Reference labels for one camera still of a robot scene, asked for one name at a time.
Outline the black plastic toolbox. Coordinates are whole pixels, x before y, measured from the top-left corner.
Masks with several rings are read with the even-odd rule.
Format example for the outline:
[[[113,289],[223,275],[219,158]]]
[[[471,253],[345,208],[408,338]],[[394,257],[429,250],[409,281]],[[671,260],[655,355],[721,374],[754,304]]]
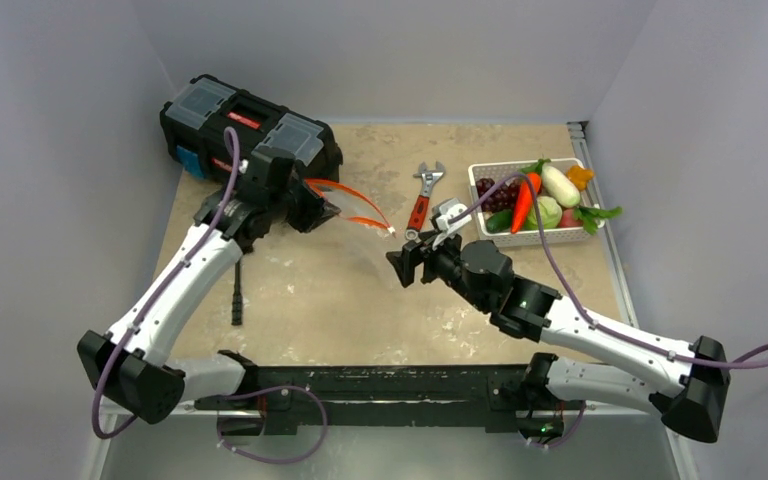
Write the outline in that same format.
[[[164,104],[159,113],[168,152],[194,177],[224,184],[233,158],[224,132],[236,132],[240,157],[247,160],[258,146],[272,146],[294,154],[306,166],[305,178],[340,179],[343,154],[332,128],[290,108],[202,74]],[[241,199],[241,180],[236,196]]]

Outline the clear zip top bag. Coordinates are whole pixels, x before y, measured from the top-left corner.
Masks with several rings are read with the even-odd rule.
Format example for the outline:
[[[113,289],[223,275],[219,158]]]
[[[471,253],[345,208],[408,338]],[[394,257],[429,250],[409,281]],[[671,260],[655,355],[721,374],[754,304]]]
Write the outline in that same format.
[[[385,263],[385,254],[398,241],[396,229],[379,206],[359,190],[337,181],[311,178],[305,182],[336,210],[326,231],[335,234],[352,255],[369,263]]]

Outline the orange toy carrot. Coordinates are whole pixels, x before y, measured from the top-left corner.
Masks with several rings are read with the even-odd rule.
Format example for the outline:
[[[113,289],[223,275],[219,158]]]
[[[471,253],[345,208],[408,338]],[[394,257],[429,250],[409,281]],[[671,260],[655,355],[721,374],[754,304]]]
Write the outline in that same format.
[[[542,167],[549,162],[550,159],[541,158],[533,165],[521,169],[524,177],[521,179],[519,196],[513,208],[514,218],[511,233],[518,233],[523,229],[526,216],[534,204],[532,194],[537,195],[542,187]]]

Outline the orange toy pepper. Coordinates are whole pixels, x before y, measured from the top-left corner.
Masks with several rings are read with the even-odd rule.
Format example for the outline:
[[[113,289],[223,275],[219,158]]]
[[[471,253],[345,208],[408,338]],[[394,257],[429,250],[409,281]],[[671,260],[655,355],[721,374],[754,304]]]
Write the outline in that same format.
[[[566,177],[579,191],[584,191],[594,179],[595,173],[591,169],[573,165],[567,170]]]

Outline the purple toy grapes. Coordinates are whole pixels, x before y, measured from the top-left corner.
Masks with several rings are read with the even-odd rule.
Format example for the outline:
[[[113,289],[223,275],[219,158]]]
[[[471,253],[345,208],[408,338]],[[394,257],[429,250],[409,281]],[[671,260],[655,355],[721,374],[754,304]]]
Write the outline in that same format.
[[[476,190],[479,196],[483,196],[497,182],[491,178],[480,178],[476,181]],[[481,210],[487,213],[496,213],[506,209],[513,209],[516,205],[521,179],[514,178],[505,183],[500,183],[500,187],[488,197],[481,205]]]

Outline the red handled adjustable wrench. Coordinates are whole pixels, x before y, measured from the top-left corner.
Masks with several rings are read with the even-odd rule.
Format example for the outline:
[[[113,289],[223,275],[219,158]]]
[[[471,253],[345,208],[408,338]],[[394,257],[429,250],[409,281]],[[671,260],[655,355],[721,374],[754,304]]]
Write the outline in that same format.
[[[413,174],[414,178],[421,181],[421,189],[405,228],[404,238],[407,241],[413,241],[419,237],[429,210],[433,187],[445,175],[445,172],[444,165],[437,161],[433,168],[429,168],[425,162],[422,162]]]

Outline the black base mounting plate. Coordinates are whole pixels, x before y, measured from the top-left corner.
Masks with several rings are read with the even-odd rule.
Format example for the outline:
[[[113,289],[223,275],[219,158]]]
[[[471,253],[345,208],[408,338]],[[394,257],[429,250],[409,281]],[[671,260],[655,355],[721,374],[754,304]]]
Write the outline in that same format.
[[[300,426],[471,427],[557,438],[580,400],[547,387],[550,355],[527,364],[255,366],[231,394],[198,399],[198,410],[254,411],[266,435]]]

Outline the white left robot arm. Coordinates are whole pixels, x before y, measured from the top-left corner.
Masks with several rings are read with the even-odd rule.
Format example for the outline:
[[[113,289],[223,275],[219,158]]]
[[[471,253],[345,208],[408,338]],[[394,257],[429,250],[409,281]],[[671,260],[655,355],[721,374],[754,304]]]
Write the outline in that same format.
[[[106,332],[89,330],[78,342],[101,438],[108,435],[100,424],[105,400],[156,424],[182,402],[221,397],[244,409],[257,399],[258,382],[245,373],[241,357],[217,353],[173,362],[172,347],[214,284],[275,219],[308,233],[337,211],[305,182],[304,164],[291,153],[258,147],[247,159],[232,158],[224,188],[203,200],[175,255],[136,304]]]

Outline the red toy peach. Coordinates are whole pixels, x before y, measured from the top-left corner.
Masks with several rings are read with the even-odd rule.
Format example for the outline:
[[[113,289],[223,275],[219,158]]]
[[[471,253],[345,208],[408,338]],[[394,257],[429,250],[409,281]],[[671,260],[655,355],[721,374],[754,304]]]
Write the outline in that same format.
[[[559,229],[562,228],[579,228],[583,225],[582,220],[579,218],[578,209],[570,208],[564,209],[561,218],[557,224]]]

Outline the green toy cabbage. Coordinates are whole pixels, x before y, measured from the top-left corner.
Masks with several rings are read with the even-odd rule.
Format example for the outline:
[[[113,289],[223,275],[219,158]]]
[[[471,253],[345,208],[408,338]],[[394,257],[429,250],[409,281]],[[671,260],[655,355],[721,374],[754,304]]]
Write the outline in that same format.
[[[557,201],[545,195],[539,195],[537,197],[537,203],[534,204],[526,216],[524,227],[526,230],[538,230],[537,215],[540,215],[543,228],[554,229],[557,228],[562,216],[563,208],[557,203]]]

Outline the white toy radish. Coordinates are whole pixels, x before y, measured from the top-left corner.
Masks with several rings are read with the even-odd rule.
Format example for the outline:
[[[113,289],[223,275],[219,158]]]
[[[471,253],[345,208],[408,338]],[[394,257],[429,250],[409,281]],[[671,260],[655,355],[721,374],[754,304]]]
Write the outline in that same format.
[[[563,208],[577,207],[581,194],[572,181],[558,168],[545,165],[541,171],[542,189]]]

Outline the black hammer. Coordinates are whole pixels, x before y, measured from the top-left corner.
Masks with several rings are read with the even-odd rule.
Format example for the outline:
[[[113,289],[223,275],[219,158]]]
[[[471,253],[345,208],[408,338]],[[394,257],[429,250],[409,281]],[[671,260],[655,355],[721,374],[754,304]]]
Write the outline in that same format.
[[[242,293],[242,259],[234,264],[234,282],[231,302],[231,325],[241,327],[243,325],[244,297]]]

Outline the green leafy toy vegetable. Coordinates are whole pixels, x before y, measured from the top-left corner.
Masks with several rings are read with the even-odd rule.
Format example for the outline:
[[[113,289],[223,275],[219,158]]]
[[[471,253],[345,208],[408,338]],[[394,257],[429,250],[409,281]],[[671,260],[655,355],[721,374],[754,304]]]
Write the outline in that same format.
[[[617,206],[612,209],[601,209],[595,207],[578,206],[573,209],[573,218],[581,222],[585,232],[595,235],[600,226],[623,213],[623,208]]]

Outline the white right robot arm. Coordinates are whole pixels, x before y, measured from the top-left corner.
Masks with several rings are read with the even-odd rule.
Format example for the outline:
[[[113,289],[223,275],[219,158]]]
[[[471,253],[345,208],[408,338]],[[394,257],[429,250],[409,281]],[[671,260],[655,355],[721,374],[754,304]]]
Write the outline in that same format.
[[[434,246],[434,235],[386,253],[403,287],[442,281],[491,325],[527,339],[583,353],[594,362],[540,361],[521,392],[536,407],[552,400],[596,401],[656,415],[673,432],[702,443],[718,440],[731,376],[723,345],[658,336],[615,321],[571,295],[518,275],[513,261],[490,241],[463,243],[454,235]]]

